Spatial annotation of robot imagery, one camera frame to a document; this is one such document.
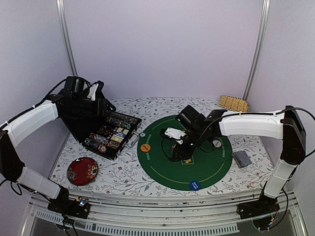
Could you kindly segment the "white dealer button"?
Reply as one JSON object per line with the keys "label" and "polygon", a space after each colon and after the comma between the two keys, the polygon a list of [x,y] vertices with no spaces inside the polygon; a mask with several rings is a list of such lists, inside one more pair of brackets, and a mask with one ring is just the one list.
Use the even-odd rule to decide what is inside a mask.
{"label": "white dealer button", "polygon": [[221,142],[219,140],[213,140],[213,145],[216,148],[220,148],[221,147]]}

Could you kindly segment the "orange big blind button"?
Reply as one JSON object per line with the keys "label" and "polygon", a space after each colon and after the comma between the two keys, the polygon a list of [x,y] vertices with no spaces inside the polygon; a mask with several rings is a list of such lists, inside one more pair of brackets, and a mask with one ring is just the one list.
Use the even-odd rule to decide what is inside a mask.
{"label": "orange big blind button", "polygon": [[144,153],[148,153],[151,150],[151,146],[149,144],[142,144],[140,150]]}

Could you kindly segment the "blue small blind button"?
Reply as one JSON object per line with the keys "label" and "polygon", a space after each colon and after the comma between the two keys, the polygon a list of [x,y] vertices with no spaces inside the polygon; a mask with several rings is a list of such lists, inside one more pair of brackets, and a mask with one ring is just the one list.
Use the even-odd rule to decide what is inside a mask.
{"label": "blue small blind button", "polygon": [[192,191],[198,191],[201,189],[201,183],[199,181],[193,180],[189,183],[189,188]]}

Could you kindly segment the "red five chip stack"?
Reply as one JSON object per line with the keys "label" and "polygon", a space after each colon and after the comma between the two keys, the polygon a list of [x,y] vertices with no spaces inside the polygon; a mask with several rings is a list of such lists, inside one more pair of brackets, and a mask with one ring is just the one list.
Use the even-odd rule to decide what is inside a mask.
{"label": "red five chip stack", "polygon": [[97,149],[101,153],[106,153],[107,152],[107,147],[104,144],[99,144]]}

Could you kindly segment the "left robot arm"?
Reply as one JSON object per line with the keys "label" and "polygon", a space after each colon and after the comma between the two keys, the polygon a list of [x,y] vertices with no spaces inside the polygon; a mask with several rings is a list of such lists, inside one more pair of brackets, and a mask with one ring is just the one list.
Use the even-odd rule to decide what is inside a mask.
{"label": "left robot arm", "polygon": [[58,93],[50,90],[40,102],[0,126],[0,173],[18,188],[42,195],[58,211],[70,213],[74,201],[69,199],[69,191],[28,167],[17,150],[57,119],[103,118],[110,110],[102,93],[102,81],[91,83],[68,76],[58,84],[63,86]]}

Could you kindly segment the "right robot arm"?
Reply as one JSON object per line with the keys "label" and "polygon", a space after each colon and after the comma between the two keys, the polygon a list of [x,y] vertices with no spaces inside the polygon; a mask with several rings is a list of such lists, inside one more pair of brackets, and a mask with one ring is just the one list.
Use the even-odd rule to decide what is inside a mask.
{"label": "right robot arm", "polygon": [[164,134],[177,142],[172,151],[173,161],[190,159],[205,141],[211,142],[222,136],[249,135],[281,140],[279,160],[263,187],[261,199],[254,204],[258,214],[265,214],[306,158],[306,131],[296,110],[292,106],[273,112],[218,109],[204,116],[188,105],[176,116],[185,130],[168,127]]}

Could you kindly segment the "green round poker mat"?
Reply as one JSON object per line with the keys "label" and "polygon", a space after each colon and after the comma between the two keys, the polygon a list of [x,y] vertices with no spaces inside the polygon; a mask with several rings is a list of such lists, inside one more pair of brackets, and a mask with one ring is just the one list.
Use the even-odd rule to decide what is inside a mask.
{"label": "green round poker mat", "polygon": [[227,137],[217,138],[218,147],[208,140],[200,146],[179,144],[162,136],[167,128],[185,131],[175,116],[166,116],[145,128],[138,141],[139,163],[151,179],[171,189],[189,191],[210,187],[228,173],[233,158]]}

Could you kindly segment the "woven bamboo tray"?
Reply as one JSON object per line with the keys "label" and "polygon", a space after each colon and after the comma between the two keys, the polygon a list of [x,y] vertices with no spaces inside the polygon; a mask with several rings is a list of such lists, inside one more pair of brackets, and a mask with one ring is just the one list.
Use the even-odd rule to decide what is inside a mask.
{"label": "woven bamboo tray", "polygon": [[248,112],[250,110],[250,105],[246,100],[224,95],[220,97],[219,106],[235,112]]}

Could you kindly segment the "grey playing card deck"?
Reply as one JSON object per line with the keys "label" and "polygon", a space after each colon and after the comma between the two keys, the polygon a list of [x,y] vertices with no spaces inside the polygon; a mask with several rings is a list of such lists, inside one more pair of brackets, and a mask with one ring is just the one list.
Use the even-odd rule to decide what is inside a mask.
{"label": "grey playing card deck", "polygon": [[244,168],[252,164],[251,159],[244,150],[236,151],[232,154],[239,168]]}

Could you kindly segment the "yellow playing card box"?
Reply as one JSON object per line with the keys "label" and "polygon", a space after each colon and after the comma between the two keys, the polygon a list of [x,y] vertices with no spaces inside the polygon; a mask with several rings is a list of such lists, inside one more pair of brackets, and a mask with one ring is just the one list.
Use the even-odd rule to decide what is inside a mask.
{"label": "yellow playing card box", "polygon": [[116,127],[111,134],[110,140],[116,143],[121,143],[128,133],[128,129]]}

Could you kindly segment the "red floral plate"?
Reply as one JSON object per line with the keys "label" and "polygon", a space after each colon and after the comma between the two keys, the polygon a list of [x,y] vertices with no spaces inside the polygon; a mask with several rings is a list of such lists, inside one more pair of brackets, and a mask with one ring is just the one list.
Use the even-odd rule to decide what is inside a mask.
{"label": "red floral plate", "polygon": [[71,162],[66,175],[69,182],[84,186],[92,182],[98,174],[98,164],[90,157],[79,157]]}

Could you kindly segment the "metal frame post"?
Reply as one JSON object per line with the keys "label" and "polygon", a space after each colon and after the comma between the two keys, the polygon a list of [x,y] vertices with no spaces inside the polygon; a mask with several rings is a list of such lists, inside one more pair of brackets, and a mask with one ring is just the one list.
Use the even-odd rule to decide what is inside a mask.
{"label": "metal frame post", "polygon": [[266,28],[267,28],[267,24],[268,24],[270,3],[271,3],[270,0],[263,0],[262,1],[262,10],[261,10],[261,16],[260,16],[257,41],[256,41],[256,45],[255,45],[254,55],[253,55],[247,83],[246,83],[245,90],[243,93],[243,99],[244,100],[249,99],[251,89],[252,89],[253,84],[254,84],[255,74],[256,74],[256,71],[258,68],[260,54],[261,54],[261,50],[263,47],[263,41],[264,41]]}
{"label": "metal frame post", "polygon": [[73,76],[77,77],[78,72],[76,68],[76,63],[75,63],[74,54],[73,54],[71,41],[70,41],[70,35],[68,31],[64,1],[56,0],[56,5],[57,5],[57,14],[59,18],[59,23],[61,27],[61,33],[63,37],[63,43],[65,46],[65,52],[66,52],[67,60],[69,63],[70,71]]}

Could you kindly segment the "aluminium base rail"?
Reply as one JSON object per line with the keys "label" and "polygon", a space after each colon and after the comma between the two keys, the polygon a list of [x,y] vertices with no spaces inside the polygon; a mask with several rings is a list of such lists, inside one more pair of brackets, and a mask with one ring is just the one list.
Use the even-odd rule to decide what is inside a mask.
{"label": "aluminium base rail", "polygon": [[89,199],[87,219],[63,223],[49,211],[48,202],[33,195],[22,225],[24,236],[307,236],[300,207],[292,191],[278,197],[280,211],[273,227],[262,231],[255,221],[266,222],[271,214],[243,219],[237,205],[253,202],[260,192],[251,190],[223,195],[136,197],[70,190],[71,198]]}

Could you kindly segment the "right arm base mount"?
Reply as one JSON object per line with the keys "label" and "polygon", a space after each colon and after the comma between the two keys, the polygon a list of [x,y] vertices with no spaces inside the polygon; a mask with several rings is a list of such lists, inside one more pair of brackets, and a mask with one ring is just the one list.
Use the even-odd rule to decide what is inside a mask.
{"label": "right arm base mount", "polygon": [[258,199],[237,205],[236,212],[241,219],[255,218],[253,225],[259,231],[269,230],[278,216],[280,206],[278,199]]}

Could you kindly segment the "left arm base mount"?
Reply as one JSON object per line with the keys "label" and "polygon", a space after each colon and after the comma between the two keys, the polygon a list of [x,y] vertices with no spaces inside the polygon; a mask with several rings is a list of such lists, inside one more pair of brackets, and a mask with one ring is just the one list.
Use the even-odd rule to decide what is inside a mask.
{"label": "left arm base mount", "polygon": [[80,196],[74,200],[71,200],[68,197],[65,199],[52,199],[47,208],[50,211],[67,216],[87,219],[91,205],[88,198]]}

